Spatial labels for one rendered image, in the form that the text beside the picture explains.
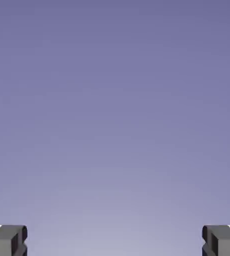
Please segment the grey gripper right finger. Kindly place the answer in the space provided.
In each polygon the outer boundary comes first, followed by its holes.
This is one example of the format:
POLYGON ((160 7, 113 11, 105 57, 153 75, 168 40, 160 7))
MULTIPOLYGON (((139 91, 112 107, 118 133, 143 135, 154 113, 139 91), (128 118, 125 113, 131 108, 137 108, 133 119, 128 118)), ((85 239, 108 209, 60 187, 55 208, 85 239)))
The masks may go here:
POLYGON ((202 256, 230 256, 230 224, 204 225, 202 256))

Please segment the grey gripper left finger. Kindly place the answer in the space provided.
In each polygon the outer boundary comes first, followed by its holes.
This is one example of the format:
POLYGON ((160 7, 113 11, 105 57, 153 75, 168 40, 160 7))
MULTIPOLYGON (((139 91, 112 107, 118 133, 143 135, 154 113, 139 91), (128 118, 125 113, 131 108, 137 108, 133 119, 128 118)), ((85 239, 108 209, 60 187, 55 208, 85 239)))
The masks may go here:
POLYGON ((28 256, 26 225, 0 224, 0 256, 28 256))

